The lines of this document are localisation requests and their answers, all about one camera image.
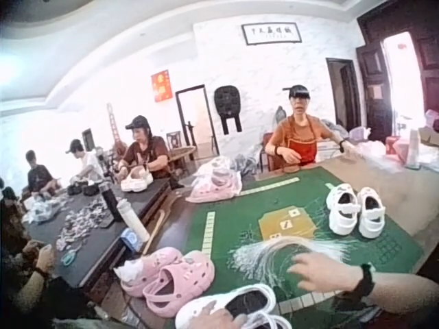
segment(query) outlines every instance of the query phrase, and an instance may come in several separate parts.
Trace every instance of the white shirt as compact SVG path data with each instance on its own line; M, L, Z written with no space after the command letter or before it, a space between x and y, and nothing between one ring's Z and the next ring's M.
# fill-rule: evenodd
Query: white shirt
M97 156L94 153L86 152L85 156L82 160L82 170L84 170L87 166L92 166L93 170L88 173L85 177L88 180L92 180L94 182L104 179L104 171L102 170L101 165L97 159Z

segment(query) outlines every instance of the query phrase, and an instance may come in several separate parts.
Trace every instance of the red poster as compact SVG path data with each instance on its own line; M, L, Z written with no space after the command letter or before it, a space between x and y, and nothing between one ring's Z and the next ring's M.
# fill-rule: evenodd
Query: red poster
M168 70L152 75L151 79L156 103L172 98L171 80L169 79Z

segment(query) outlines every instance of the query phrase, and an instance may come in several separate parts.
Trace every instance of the black bottle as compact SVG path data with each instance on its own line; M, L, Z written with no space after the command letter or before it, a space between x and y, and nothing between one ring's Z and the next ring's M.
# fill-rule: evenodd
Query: black bottle
M123 221L120 212L117 210L117 200L115 194L110 187L110 183L102 182L101 184L99 184L99 190L115 221Z

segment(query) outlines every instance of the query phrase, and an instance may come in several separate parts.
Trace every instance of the white ceiling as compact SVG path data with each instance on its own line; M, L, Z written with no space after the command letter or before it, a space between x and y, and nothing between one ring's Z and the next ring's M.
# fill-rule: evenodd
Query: white ceiling
M22 0L26 9L12 8L1 29L0 69L7 65L11 80L0 87L0 110L56 108L90 76L146 47L160 64L175 60L176 49L191 53L192 26L201 21L246 14L351 21L384 1Z

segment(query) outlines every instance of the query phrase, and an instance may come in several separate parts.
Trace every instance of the black watch strap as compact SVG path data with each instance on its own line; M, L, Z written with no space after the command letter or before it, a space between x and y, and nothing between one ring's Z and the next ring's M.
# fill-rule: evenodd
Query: black watch strap
M40 274L43 279L46 281L47 279L49 279L49 274L47 272L44 272L42 269L40 269L39 267L35 267L34 270L36 273Z
M361 281L352 291L352 295L358 299L369 296L373 288L375 287L375 283L372 281L372 273L370 272L370 265L363 264L361 266L361 270L363 271L363 279L361 279Z
M344 142L346 142L348 139L347 138L344 138L344 139L342 139L339 143L338 143L338 146L340 146L340 152L342 152L342 153L344 153L344 147L343 147L343 143Z

